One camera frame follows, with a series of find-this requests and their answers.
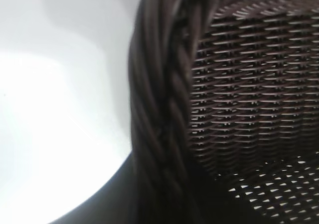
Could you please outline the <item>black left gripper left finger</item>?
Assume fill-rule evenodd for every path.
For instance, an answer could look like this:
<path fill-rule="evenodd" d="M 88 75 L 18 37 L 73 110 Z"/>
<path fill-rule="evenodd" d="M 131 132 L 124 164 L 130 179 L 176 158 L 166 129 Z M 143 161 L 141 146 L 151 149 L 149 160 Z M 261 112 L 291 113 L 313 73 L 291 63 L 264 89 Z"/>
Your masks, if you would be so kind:
<path fill-rule="evenodd" d="M 93 196 L 53 224 L 143 224 L 132 155 Z"/>

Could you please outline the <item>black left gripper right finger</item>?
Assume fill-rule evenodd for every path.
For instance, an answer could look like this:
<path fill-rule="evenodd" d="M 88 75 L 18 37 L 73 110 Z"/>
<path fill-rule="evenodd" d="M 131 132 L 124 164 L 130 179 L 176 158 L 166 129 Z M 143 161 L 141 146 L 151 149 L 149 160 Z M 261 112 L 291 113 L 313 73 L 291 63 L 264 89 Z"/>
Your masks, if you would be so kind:
<path fill-rule="evenodd" d="M 194 197 L 206 224 L 248 224 L 247 210 L 237 204 L 227 188 L 193 161 Z"/>

